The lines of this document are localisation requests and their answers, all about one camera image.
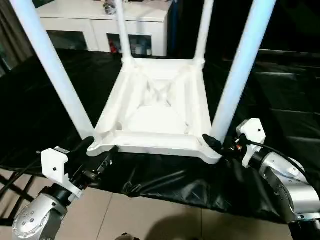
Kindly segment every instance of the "black plastic sheet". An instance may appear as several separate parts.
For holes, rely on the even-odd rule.
[[[121,57],[103,52],[60,50],[58,54],[92,123],[99,116],[121,69]],[[262,63],[254,67],[229,133],[243,120],[260,118],[266,144],[297,159],[320,187],[320,86],[318,68]],[[228,62],[205,64],[211,120],[226,82]],[[36,151],[80,142],[67,112],[36,57],[1,78],[0,166],[19,171]],[[41,163],[28,172],[41,175]],[[235,215],[282,222],[273,193],[259,174],[236,159],[208,165],[198,158],[119,153],[92,187],[182,203]]]

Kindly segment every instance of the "cabinet door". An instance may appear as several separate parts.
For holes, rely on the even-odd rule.
[[[95,32],[88,19],[41,18],[56,48],[98,51]]]
[[[163,22],[126,21],[133,54],[166,56],[167,28]],[[114,20],[93,20],[99,51],[119,52],[121,49],[118,23]]]

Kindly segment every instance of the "tiled floor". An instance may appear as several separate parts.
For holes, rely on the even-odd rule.
[[[9,178],[10,173],[0,170]],[[24,187],[30,176],[16,183]],[[29,193],[36,196],[47,179],[37,178]],[[7,217],[18,196],[8,192],[0,203]],[[286,225],[231,216],[148,198],[128,198],[89,188],[72,203],[56,240],[114,240],[129,233],[141,240],[291,240]],[[0,227],[0,239],[11,240],[10,227]]]

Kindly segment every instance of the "white plastic stool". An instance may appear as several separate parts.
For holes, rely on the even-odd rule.
[[[192,60],[133,58],[122,0],[115,0],[123,66],[95,129],[32,1],[10,2],[79,135],[95,137],[88,155],[117,145],[125,153],[199,157],[215,164],[221,156],[207,146],[202,135],[210,134],[223,143],[276,0],[253,0],[212,127],[202,69],[214,0],[204,1]]]

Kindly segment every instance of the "curtain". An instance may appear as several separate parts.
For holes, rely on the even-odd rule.
[[[9,0],[0,0],[0,44],[6,55],[5,61],[11,68],[34,54]]]

